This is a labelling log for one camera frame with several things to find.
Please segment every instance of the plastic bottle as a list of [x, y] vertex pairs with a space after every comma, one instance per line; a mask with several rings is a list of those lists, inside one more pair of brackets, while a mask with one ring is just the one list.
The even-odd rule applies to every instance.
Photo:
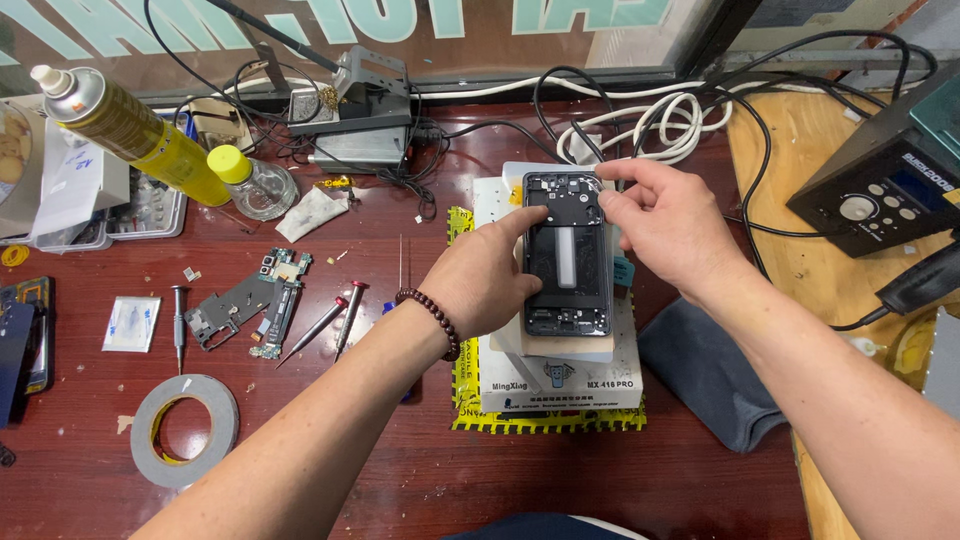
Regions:
[[251, 160], [235, 146], [210, 151], [206, 162], [224, 181], [230, 197], [244, 215], [260, 221], [280, 217], [297, 201], [297, 183], [283, 167]]
[[203, 205], [218, 207], [230, 199], [199, 144], [96, 69], [38, 65], [30, 76], [46, 94], [47, 115], [63, 128]]

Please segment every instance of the roll of tape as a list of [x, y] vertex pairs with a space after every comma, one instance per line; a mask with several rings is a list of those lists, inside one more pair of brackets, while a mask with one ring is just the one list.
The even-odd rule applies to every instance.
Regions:
[[[210, 413], [210, 436], [193, 459], [179, 461], [154, 450], [160, 419], [170, 405], [193, 398]], [[144, 398], [133, 417], [130, 449], [136, 468], [147, 480], [163, 487], [192, 484], [233, 449], [240, 427], [236, 400], [224, 384], [206, 375], [180, 375], [165, 380]]]

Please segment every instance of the yellow spray can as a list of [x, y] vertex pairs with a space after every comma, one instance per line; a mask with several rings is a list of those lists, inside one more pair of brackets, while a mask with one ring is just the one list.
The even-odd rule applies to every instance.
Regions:
[[47, 115], [59, 125], [202, 205], [219, 207], [230, 200], [199, 144], [96, 69], [38, 65], [30, 75], [46, 95]]

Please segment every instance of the screwdriver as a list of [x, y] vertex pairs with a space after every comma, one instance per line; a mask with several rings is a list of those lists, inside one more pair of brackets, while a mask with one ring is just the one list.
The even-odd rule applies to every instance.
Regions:
[[183, 375], [183, 339], [185, 337], [185, 328], [183, 327], [181, 297], [183, 291], [187, 290], [187, 288], [182, 285], [174, 285], [170, 288], [174, 289], [174, 346], [177, 347], [177, 371], [180, 375]]
[[357, 316], [357, 309], [360, 308], [360, 299], [363, 298], [363, 291], [369, 285], [364, 282], [350, 282], [353, 285], [353, 296], [350, 297], [350, 306], [347, 308], [347, 316], [344, 317], [344, 325], [340, 328], [340, 335], [337, 336], [337, 355], [333, 357], [336, 363], [340, 354], [347, 345], [347, 338], [350, 336], [350, 327], [353, 326], [353, 319]]
[[287, 361], [287, 359], [290, 358], [290, 356], [293, 356], [296, 351], [299, 351], [303, 347], [306, 347], [306, 344], [310, 343], [310, 341], [313, 340], [314, 337], [317, 337], [317, 334], [323, 331], [324, 328], [326, 328], [331, 322], [333, 322], [333, 319], [336, 319], [337, 315], [339, 315], [340, 312], [344, 310], [344, 307], [349, 306], [349, 304], [350, 302], [348, 302], [347, 299], [345, 299], [342, 296], [338, 296], [334, 300], [333, 307], [331, 307], [327, 313], [324, 313], [324, 316], [321, 317], [320, 320], [316, 322], [316, 324], [310, 327], [310, 330], [306, 331], [303, 337], [297, 340], [297, 343], [294, 344], [293, 348], [290, 349], [290, 352], [287, 353], [287, 356], [285, 356], [283, 360], [281, 360], [280, 363], [274, 367], [274, 369], [283, 365], [283, 362]]

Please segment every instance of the cloth rag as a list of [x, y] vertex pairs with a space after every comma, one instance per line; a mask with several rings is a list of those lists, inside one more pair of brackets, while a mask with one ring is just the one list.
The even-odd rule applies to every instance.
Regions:
[[640, 361], [734, 452], [786, 417], [736, 342], [702, 309], [674, 301], [636, 337]]
[[347, 211], [347, 199], [331, 199], [329, 195], [313, 187], [300, 199], [300, 203], [291, 208], [283, 221], [276, 225], [276, 231], [283, 234], [290, 243], [296, 242], [334, 217]]

